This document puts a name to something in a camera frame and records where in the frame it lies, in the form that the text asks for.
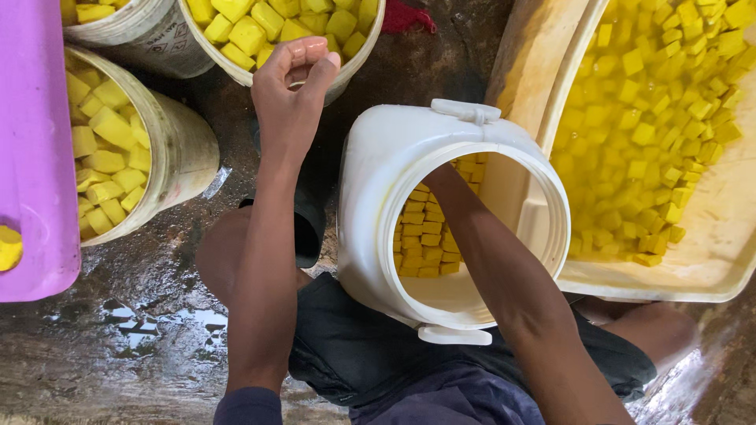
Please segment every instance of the person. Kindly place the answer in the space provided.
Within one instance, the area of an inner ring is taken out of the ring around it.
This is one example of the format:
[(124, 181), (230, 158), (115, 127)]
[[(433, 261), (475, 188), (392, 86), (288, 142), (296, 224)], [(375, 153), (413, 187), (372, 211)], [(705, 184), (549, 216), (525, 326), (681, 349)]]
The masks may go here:
[(448, 164), (423, 183), (496, 319), (490, 346), (424, 342), (354, 301), (330, 274), (313, 280), (298, 270), (297, 175), (339, 66), (325, 39), (308, 37), (280, 43), (255, 73), (262, 144), (255, 198), (224, 214), (196, 256), (202, 281), (229, 314), (228, 387), (214, 423), (282, 423), (287, 372), (349, 407), (355, 424), (633, 423), (622, 402), (693, 350), (695, 322), (664, 303), (587, 297), (571, 309), (542, 264)]

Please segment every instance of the dark sleeve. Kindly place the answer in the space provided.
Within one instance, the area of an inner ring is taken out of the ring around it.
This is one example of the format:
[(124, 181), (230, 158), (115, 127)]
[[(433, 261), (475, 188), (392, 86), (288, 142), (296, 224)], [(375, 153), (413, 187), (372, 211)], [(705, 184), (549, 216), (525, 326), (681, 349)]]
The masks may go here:
[(221, 399), (215, 410), (213, 425), (260, 423), (282, 425), (281, 400), (276, 393), (257, 386), (230, 392)]

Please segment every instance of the cream plastic tub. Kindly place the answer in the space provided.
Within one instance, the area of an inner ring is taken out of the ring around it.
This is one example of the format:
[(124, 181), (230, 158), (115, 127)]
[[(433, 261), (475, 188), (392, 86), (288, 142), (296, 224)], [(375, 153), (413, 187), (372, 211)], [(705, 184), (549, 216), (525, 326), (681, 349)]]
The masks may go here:
[[(234, 81), (238, 82), (241, 85), (252, 87), (253, 73), (239, 68), (236, 64), (223, 56), (223, 54), (215, 47), (215, 45), (205, 38), (203, 30), (198, 27), (197, 23), (194, 22), (194, 19), (192, 18), (191, 12), (189, 10), (189, 5), (187, 4), (187, 0), (178, 1), (181, 5), (181, 12), (183, 12), (184, 14), (184, 19), (189, 24), (189, 30), (191, 30), (191, 33), (197, 40), (197, 42), (200, 43), (202, 49), (204, 49), (205, 52), (207, 52), (207, 54), (218, 65), (220, 65), (221, 68), (223, 68), (223, 70), (226, 71), (229, 76), (231, 76), (231, 78), (234, 79)], [(336, 80), (333, 81), (333, 84), (328, 89), (328, 92), (326, 92), (326, 105), (331, 104), (331, 102), (336, 100), (346, 90), (346, 86), (349, 84), (349, 80), (352, 79), (354, 74), (367, 60), (367, 56), (373, 50), (373, 47), (376, 44), (376, 40), (378, 39), (378, 35), (380, 35), (380, 29), (383, 25), (383, 16), (385, 12), (386, 0), (378, 0), (378, 15), (373, 22), (373, 27), (370, 29), (370, 34), (367, 35), (367, 40), (365, 41), (365, 44), (362, 45), (360, 51), (349, 62), (347, 62), (346, 65), (341, 67), (341, 72), (339, 72)]]
[[(541, 55), (546, 56), (544, 62), (562, 57), (561, 65), (556, 75), (551, 76), (553, 86), (545, 110), (535, 108), (531, 115), (524, 113), (522, 118), (540, 123), (535, 127), (536, 142), (546, 155), (551, 152), (570, 85), (607, 0), (592, 0), (587, 4), (584, 0), (567, 2), (575, 7), (583, 5), (584, 12), (579, 20), (573, 18), (563, 23), (564, 29), (575, 29), (573, 34), (559, 35), (571, 37), (566, 50), (541, 51)], [(521, 24), (521, 27), (520, 33), (511, 36), (538, 39), (533, 29), (547, 31), (537, 25)], [(756, 29), (748, 29), (745, 37), (751, 43), (756, 42)], [(520, 71), (528, 74), (532, 70), (526, 67)], [(547, 79), (542, 84), (550, 84), (550, 81)], [(652, 268), (631, 262), (567, 261), (556, 281), (561, 290), (625, 299), (698, 302), (723, 302), (740, 293), (756, 268), (756, 143), (753, 142), (756, 138), (753, 120), (756, 73), (746, 75), (740, 86), (746, 96), (738, 105), (736, 115), (744, 138), (728, 146), (719, 163), (703, 175), (680, 223), (687, 230), (683, 241), (671, 246), (663, 263)], [(527, 97), (516, 99), (513, 110), (522, 113), (522, 105), (528, 101), (531, 99)], [(537, 185), (532, 182), (526, 182), (523, 192), (526, 204), (540, 196)], [(546, 223), (535, 219), (528, 227), (538, 229)]]
[(491, 343), (481, 329), (495, 326), (464, 264), (439, 278), (400, 278), (392, 255), (396, 219), (407, 196), (438, 166), (475, 152), (492, 152), (480, 198), (505, 224), (520, 204), (501, 196), (507, 170), (534, 176), (547, 220), (535, 238), (518, 236), (552, 276), (559, 274), (569, 244), (569, 206), (559, 177), (520, 127), (498, 119), (500, 111), (478, 104), (435, 99), (430, 108), (382, 105), (362, 113), (349, 133), (339, 200), (339, 280), (366, 306), (423, 324), (432, 343)]
[(189, 33), (178, 0), (131, 0), (104, 19), (65, 26), (66, 40), (121, 64), (172, 78), (191, 78), (215, 63)]
[(132, 74), (90, 51), (76, 47), (66, 50), (118, 83), (144, 122), (152, 152), (144, 196), (112, 230), (82, 242), (88, 247), (129, 234), (160, 211), (202, 193), (215, 178), (220, 155), (210, 126), (194, 111), (147, 90)]

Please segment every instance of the red cloth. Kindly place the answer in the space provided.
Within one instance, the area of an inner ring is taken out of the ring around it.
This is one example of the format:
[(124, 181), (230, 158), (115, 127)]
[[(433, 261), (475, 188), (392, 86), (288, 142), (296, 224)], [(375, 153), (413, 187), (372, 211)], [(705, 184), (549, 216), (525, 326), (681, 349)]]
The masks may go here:
[(381, 28), (384, 33), (402, 33), (416, 22), (421, 23), (431, 34), (438, 29), (427, 10), (411, 8), (399, 0), (387, 0), (386, 15)]

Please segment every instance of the purple lid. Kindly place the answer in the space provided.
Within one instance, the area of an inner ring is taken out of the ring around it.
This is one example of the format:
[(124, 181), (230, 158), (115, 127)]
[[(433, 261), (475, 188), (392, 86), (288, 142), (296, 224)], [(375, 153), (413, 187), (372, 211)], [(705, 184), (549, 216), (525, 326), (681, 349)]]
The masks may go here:
[(0, 271), (0, 302), (59, 293), (81, 267), (73, 148), (58, 2), (3, 4), (0, 26), (0, 225), (23, 257)]

